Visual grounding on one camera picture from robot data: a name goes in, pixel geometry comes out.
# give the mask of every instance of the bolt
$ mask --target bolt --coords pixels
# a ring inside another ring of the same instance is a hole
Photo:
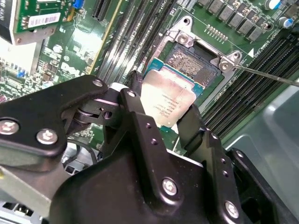
[[[131,96],[131,97],[135,97],[135,96],[136,96],[136,94],[135,94],[133,91],[131,91],[131,90],[129,90],[129,91],[127,92],[127,94],[128,94],[129,96]]]
[[[188,36],[186,34],[181,34],[178,36],[178,42],[180,44],[186,44],[188,42]]]
[[[100,80],[98,80],[98,79],[93,80],[93,84],[95,84],[98,87],[102,87],[103,86],[102,82]]]
[[[176,195],[178,189],[176,184],[170,179],[164,179],[162,182],[163,190],[170,196]]]
[[[0,134],[11,135],[19,130],[19,125],[13,120],[0,121]]]
[[[214,133],[212,133],[211,135],[214,139],[218,139],[217,135],[215,135]]]
[[[233,218],[239,217],[239,212],[233,203],[231,203],[229,201],[225,202],[225,208],[231,217],[233,217]]]
[[[51,129],[43,129],[37,133],[36,139],[44,145],[52,145],[58,140],[58,136],[55,131]]]
[[[241,158],[243,158],[243,154],[240,151],[237,151],[238,156],[240,156]]]

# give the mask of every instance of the cable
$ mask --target cable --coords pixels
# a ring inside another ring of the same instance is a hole
[[[94,153],[93,149],[90,146],[88,146],[87,144],[85,144],[81,141],[77,141],[77,140],[74,140],[74,139],[68,139],[67,142],[73,143],[73,144],[75,144],[79,147],[85,148],[89,152],[89,154],[92,158],[93,164],[97,164],[97,157],[95,156],[95,153]]]
[[[69,165],[71,162],[73,162],[79,155],[80,151],[81,151],[81,148],[80,146],[76,145],[76,153],[71,156],[67,161],[65,161],[62,165],[63,167],[65,168],[67,165]]]

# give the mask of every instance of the capacitor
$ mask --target capacitor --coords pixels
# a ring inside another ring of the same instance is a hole
[[[289,19],[289,18],[286,18],[286,17],[281,17],[279,20],[278,20],[278,24],[285,28],[285,29],[288,29],[290,28],[294,23],[294,20],[293,19]]]
[[[41,88],[42,89],[46,89],[46,88],[49,88],[51,86],[54,86],[54,83],[52,81],[46,81],[42,84]]]
[[[280,3],[280,0],[266,0],[264,7],[266,10],[274,10],[279,8]]]
[[[5,103],[7,101],[7,97],[4,95],[0,95],[0,104]]]

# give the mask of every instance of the motherboard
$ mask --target motherboard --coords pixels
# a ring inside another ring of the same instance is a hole
[[[231,100],[235,91],[244,90],[247,84],[247,92],[236,95],[246,98],[248,93],[261,89],[259,84],[269,80],[257,79],[261,77],[242,70],[230,70],[221,63],[220,56],[265,72],[273,72],[271,69],[277,66],[277,71],[286,78],[299,76],[293,75],[299,68],[298,47],[293,36],[289,36],[298,32],[299,2],[295,0],[12,2],[20,6],[15,13],[16,34],[39,32],[43,26],[54,28],[51,34],[44,33],[45,39],[34,43],[23,45],[19,40],[11,44],[0,39],[0,103],[85,74],[111,84],[126,82],[128,73],[138,70],[147,83],[153,74],[149,68],[153,68],[176,84],[190,87],[188,94],[195,99],[192,102],[199,107],[208,127],[225,138],[253,112],[247,111],[238,118],[230,114],[238,105]],[[0,20],[4,8],[5,4],[1,4]],[[287,64],[281,63],[285,57]],[[267,60],[272,64],[265,67]],[[254,99],[265,102],[286,87],[275,85],[276,88],[265,89],[263,98]],[[264,83],[262,87],[267,86],[272,85]],[[257,104],[254,113],[265,106],[257,101],[252,104]],[[165,106],[157,109],[164,117],[175,110]],[[227,124],[220,128],[222,121]],[[161,126],[165,145],[183,155],[177,130],[171,127],[168,120]],[[104,141],[102,127],[97,125],[75,137],[84,138],[97,150]]]

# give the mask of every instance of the sticker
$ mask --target sticker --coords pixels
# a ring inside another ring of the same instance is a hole
[[[28,28],[38,27],[38,26],[58,22],[60,19],[60,14],[61,13],[52,13],[47,15],[31,16],[28,21]]]

